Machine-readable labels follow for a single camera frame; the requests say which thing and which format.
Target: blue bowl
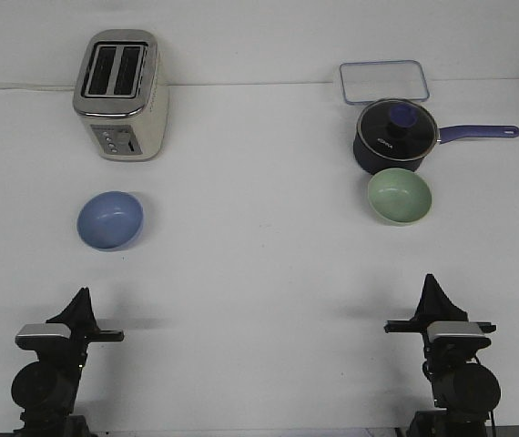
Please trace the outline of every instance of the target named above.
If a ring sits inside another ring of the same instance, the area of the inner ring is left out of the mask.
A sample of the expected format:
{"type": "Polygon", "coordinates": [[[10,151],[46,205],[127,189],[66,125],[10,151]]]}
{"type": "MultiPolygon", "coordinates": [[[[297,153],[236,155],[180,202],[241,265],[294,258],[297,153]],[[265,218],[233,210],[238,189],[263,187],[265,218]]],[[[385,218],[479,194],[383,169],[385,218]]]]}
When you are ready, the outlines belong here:
{"type": "Polygon", "coordinates": [[[143,218],[134,196],[108,191],[89,200],[79,212],[77,233],[94,249],[119,249],[137,237],[143,218]]]}

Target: pot lid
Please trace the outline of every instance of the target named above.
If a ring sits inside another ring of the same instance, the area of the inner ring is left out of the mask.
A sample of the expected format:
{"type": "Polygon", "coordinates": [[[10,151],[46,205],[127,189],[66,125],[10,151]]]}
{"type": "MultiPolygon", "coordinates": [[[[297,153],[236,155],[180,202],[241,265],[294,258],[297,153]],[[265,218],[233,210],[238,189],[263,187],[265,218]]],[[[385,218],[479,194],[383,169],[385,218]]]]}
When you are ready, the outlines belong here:
{"type": "Polygon", "coordinates": [[[399,98],[379,100],[365,107],[357,132],[365,147],[398,161],[423,158],[439,138],[432,115],[399,98]]]}

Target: food container lid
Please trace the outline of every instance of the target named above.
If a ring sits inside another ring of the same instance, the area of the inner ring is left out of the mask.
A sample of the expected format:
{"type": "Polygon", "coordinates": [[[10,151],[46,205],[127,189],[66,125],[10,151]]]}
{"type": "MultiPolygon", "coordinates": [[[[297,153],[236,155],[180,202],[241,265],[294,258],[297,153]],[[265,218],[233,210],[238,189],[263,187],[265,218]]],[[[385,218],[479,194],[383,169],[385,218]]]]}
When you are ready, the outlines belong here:
{"type": "Polygon", "coordinates": [[[422,65],[413,60],[350,62],[342,64],[342,97],[348,105],[382,98],[424,101],[430,97],[422,65]]]}
{"type": "Polygon", "coordinates": [[[440,134],[426,109],[408,100],[387,98],[362,110],[357,135],[377,155],[409,161],[427,155],[440,134]]]}

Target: transparent container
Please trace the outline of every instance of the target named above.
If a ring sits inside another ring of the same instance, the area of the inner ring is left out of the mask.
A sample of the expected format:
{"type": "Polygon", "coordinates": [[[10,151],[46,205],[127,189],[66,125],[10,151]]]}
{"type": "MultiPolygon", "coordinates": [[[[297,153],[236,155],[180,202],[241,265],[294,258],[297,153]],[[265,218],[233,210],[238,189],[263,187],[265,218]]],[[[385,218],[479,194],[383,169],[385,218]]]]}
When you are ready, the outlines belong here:
{"type": "Polygon", "coordinates": [[[413,60],[349,62],[342,64],[342,97],[348,105],[382,98],[424,101],[430,97],[422,65],[413,60]]]}

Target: toaster control panel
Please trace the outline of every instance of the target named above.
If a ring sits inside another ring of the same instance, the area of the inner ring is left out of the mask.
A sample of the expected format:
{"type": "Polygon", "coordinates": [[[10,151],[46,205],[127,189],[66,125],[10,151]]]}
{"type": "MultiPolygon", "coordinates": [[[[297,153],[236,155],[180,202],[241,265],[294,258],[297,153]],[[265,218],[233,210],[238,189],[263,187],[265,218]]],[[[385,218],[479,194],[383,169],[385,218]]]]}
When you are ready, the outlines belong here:
{"type": "Polygon", "coordinates": [[[132,126],[130,125],[92,125],[97,142],[107,155],[142,155],[132,126]]]}

